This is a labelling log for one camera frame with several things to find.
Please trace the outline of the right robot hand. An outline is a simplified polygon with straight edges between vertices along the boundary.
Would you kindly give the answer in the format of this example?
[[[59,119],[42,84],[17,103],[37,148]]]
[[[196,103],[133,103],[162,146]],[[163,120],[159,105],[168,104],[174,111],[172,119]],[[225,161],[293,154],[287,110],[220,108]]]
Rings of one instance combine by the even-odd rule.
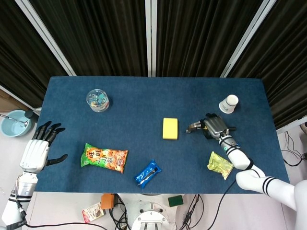
[[[236,131],[235,126],[227,126],[224,120],[217,114],[207,113],[204,119],[192,124],[206,125],[211,136],[210,139],[216,140],[219,139],[221,133],[226,133],[228,135],[230,131]]]

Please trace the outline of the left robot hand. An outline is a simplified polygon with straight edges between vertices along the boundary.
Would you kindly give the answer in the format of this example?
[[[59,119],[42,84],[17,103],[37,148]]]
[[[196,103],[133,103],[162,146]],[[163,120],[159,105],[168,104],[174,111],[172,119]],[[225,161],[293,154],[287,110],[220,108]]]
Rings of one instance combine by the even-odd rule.
[[[20,167],[27,173],[39,173],[46,166],[63,162],[68,157],[67,154],[56,159],[49,159],[48,152],[57,134],[63,132],[65,128],[61,123],[52,124],[51,121],[39,126],[28,141],[21,158]]]

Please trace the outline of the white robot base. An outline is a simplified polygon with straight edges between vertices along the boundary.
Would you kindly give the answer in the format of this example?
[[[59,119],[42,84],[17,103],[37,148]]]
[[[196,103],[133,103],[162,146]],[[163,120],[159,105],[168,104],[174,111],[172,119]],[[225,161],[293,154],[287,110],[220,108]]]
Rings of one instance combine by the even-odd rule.
[[[177,230],[177,207],[171,207],[168,202],[177,195],[120,193],[130,230]]]

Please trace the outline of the yellow sponge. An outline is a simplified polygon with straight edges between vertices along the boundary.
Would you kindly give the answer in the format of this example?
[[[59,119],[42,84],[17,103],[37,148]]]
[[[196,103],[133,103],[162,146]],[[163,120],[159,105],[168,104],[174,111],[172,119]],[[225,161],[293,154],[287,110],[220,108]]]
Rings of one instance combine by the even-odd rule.
[[[163,139],[178,139],[178,119],[163,118]]]

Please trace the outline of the green sponge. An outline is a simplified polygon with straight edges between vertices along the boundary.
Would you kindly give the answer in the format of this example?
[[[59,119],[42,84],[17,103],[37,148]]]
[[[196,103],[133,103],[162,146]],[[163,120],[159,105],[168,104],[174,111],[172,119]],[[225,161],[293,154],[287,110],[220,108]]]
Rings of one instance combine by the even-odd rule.
[[[168,198],[169,207],[176,207],[184,204],[183,196],[176,195]]]

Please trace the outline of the white paper cup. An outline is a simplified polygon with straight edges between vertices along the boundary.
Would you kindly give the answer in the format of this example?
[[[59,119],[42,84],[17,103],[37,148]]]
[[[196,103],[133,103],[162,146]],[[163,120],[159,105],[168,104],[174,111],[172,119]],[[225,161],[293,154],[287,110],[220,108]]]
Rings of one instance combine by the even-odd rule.
[[[225,114],[231,114],[234,112],[238,102],[238,97],[234,94],[230,94],[219,103],[219,109]]]

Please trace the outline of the light blue bowl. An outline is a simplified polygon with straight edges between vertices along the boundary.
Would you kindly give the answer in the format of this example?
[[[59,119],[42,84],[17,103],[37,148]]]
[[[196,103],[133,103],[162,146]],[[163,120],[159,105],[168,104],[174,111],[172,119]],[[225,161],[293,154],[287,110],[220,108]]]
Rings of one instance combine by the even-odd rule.
[[[3,119],[0,122],[0,132],[7,137],[23,136],[32,128],[32,121],[25,116],[24,110],[11,111],[7,114],[7,116],[18,119],[20,121],[28,121],[27,127],[24,127],[22,123],[1,117]]]

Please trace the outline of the metal spoon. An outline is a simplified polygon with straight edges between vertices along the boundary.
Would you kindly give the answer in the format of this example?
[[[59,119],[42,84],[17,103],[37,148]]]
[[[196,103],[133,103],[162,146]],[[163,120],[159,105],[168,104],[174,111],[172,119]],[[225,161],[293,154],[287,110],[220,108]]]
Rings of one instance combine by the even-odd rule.
[[[18,119],[15,119],[15,118],[9,117],[7,115],[3,115],[3,114],[0,114],[0,117],[6,118],[6,119],[9,119],[9,120],[13,120],[13,121],[16,121],[16,122],[19,122],[19,123],[22,123],[24,125],[24,127],[27,127],[27,125],[28,125],[28,121],[20,121]]]

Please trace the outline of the yellow green snack packet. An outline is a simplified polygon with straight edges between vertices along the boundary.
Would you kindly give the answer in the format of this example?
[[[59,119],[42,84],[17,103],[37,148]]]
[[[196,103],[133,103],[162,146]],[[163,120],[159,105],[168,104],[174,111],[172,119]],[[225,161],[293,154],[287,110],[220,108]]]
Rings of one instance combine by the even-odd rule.
[[[220,173],[226,180],[233,169],[233,164],[214,151],[211,152],[207,168],[213,172]]]

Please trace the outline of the blue tablecloth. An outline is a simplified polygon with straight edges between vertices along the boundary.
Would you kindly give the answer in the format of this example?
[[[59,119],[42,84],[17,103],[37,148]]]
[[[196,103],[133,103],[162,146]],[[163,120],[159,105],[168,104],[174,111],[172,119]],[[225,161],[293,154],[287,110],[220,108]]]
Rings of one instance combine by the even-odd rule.
[[[110,105],[94,112],[86,101],[93,89],[106,92]],[[231,114],[219,103],[234,94]],[[38,174],[39,192],[233,194],[243,190],[207,168],[212,151],[225,156],[217,140],[187,127],[215,113],[230,127],[242,150],[268,176],[288,182],[270,106],[262,81],[244,78],[59,76],[49,81],[38,124],[61,123],[48,157],[65,161]],[[163,139],[163,118],[178,119],[178,139]],[[128,150],[124,172],[81,166],[86,143],[100,149]],[[154,159],[162,169],[142,189],[134,177]]]

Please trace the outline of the green orange snack bag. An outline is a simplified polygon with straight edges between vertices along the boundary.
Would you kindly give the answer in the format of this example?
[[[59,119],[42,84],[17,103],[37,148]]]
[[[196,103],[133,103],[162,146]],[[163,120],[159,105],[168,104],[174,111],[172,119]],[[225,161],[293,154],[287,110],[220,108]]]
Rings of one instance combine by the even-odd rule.
[[[81,155],[81,166],[94,165],[123,173],[127,156],[128,150],[100,149],[86,143]]]

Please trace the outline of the red white snack packet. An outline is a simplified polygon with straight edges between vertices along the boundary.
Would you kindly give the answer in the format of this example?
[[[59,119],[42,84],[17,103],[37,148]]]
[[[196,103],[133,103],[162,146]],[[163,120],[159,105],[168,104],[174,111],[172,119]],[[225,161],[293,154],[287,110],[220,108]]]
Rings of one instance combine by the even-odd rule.
[[[101,208],[100,202],[82,209],[82,216],[85,223],[90,223],[105,214],[105,211]]]

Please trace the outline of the clear plastic jar with clips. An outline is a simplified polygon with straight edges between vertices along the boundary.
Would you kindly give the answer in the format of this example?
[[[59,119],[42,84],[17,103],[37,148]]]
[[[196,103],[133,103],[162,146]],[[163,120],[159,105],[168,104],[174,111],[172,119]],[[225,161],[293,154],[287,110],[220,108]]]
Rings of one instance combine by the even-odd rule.
[[[89,91],[86,96],[86,101],[94,112],[104,112],[110,105],[106,92],[101,89]]]

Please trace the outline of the blue cookie packet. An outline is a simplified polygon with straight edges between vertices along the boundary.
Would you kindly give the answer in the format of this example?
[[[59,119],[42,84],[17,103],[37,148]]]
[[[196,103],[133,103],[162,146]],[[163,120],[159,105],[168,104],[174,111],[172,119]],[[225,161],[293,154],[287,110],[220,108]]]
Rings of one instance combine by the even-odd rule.
[[[140,186],[142,189],[157,175],[162,169],[156,163],[154,159],[151,159],[148,165],[135,177],[134,180],[137,183],[137,186]]]

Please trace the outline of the orange box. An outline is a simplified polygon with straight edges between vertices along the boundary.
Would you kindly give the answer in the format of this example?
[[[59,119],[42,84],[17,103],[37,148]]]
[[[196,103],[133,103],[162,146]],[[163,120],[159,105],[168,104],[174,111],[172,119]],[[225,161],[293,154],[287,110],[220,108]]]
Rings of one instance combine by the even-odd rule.
[[[101,196],[100,207],[102,209],[112,209],[115,203],[115,196],[111,193],[105,193]]]

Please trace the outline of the black curtain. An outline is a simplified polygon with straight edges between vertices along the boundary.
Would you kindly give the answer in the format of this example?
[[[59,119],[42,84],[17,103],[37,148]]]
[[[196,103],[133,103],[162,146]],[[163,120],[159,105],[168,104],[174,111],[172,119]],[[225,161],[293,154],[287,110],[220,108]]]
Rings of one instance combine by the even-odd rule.
[[[276,128],[307,119],[307,0],[0,0],[0,90],[52,76],[260,79]]]

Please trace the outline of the white frame post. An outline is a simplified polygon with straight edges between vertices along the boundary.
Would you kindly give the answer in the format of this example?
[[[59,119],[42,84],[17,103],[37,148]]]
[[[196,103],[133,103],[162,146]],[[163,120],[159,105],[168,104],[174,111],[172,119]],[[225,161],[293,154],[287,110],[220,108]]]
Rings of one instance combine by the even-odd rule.
[[[253,16],[250,24],[248,25],[246,31],[241,37],[238,45],[236,46],[234,52],[232,53],[228,63],[226,64],[224,70],[222,71],[220,78],[226,78],[230,74],[231,70],[234,68],[238,59],[243,54],[243,51],[247,48],[252,37],[255,35],[273,6],[276,4],[277,0],[263,0],[255,15]]]
[[[53,56],[59,62],[59,64],[63,67],[68,76],[76,76],[74,69],[72,68],[69,61],[66,59],[65,55],[61,51],[57,42],[45,26],[44,22],[32,6],[29,0],[15,0],[16,4],[29,20],[31,25],[34,27],[36,32],[42,38],[46,46],[49,48]]]
[[[156,77],[158,0],[144,0],[148,77]]]

